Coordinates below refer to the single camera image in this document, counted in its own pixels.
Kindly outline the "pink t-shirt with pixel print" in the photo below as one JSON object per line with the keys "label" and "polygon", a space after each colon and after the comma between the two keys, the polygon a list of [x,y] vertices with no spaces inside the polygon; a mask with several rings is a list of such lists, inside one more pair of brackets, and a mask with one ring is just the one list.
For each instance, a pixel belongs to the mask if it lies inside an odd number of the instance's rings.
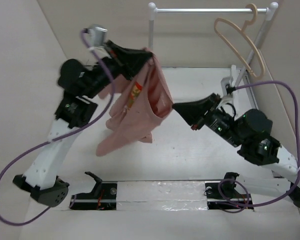
{"label": "pink t-shirt with pixel print", "polygon": [[105,123],[112,133],[98,144],[98,157],[137,141],[152,143],[152,131],[172,111],[173,99],[155,55],[132,80],[119,75],[114,85],[120,96],[110,108],[110,118]]}

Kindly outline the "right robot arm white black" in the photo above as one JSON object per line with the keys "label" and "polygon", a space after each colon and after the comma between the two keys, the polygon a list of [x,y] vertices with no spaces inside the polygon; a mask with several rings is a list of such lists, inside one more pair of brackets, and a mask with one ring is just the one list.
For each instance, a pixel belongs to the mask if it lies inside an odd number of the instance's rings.
{"label": "right robot arm white black", "polygon": [[[222,180],[208,186],[209,198],[223,200],[224,205],[255,208],[251,193],[286,199],[300,208],[300,159],[295,158],[281,143],[272,137],[273,122],[260,110],[252,108],[239,118],[228,114],[218,94],[192,102],[173,104],[172,108],[192,130],[206,126],[231,146],[247,162],[272,170],[279,178],[251,179],[236,172],[227,172]],[[234,202],[237,194],[244,194],[244,203]]]}

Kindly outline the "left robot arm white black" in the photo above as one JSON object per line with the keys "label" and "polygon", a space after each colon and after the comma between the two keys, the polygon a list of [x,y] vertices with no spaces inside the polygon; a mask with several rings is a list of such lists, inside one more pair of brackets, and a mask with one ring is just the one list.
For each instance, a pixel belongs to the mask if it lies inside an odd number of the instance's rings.
{"label": "left robot arm white black", "polygon": [[93,117],[98,105],[91,100],[110,84],[100,63],[91,68],[77,59],[68,59],[59,70],[57,84],[63,98],[54,113],[48,142],[32,165],[13,183],[37,203],[58,206],[69,192],[69,183],[57,174],[72,144]]}

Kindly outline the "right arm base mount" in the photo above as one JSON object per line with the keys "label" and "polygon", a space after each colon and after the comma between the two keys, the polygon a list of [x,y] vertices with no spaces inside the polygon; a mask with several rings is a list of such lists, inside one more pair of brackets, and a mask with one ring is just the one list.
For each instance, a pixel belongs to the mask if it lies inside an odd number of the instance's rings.
{"label": "right arm base mount", "polygon": [[218,185],[221,179],[206,181],[205,191],[203,195],[207,198],[207,209],[208,210],[221,210],[228,213],[239,213],[244,207],[238,204],[252,204],[252,198],[250,194],[246,194],[239,188],[235,182],[225,182],[220,186],[221,192],[229,198],[231,201],[236,202],[236,205],[232,205],[226,199],[224,199],[219,191]]}

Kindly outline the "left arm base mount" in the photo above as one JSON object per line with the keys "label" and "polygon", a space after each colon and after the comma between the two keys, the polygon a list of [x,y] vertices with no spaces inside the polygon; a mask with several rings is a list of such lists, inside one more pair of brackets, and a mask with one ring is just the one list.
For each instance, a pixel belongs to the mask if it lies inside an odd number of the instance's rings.
{"label": "left arm base mount", "polygon": [[77,193],[71,197],[69,208],[78,211],[114,211],[117,209],[117,181],[103,181],[90,171],[85,172],[94,180],[88,193]]}

